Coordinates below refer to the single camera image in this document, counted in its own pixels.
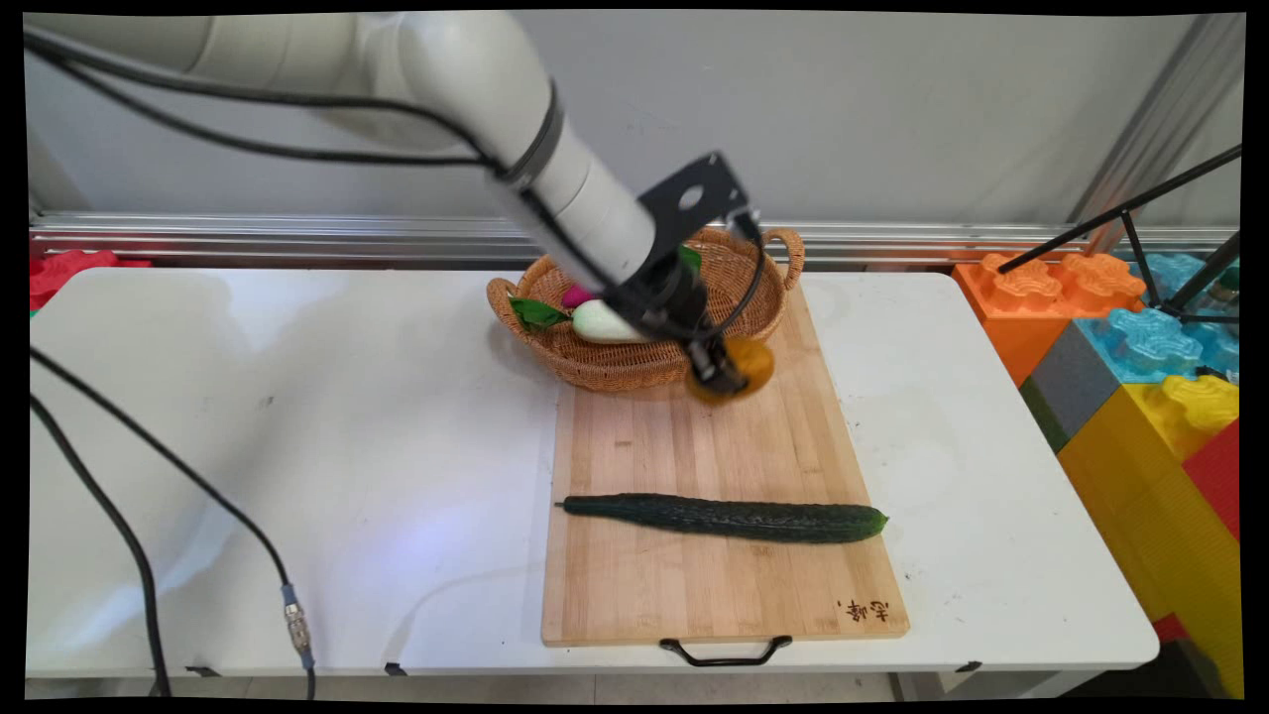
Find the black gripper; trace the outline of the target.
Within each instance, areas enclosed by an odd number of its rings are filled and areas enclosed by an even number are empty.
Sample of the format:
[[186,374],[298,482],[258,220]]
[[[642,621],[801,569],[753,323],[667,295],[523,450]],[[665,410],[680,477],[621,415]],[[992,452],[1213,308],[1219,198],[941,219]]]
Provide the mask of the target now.
[[685,259],[648,264],[621,285],[607,288],[607,304],[638,337],[687,349],[690,384],[704,392],[742,392],[749,342],[718,337],[699,268]]

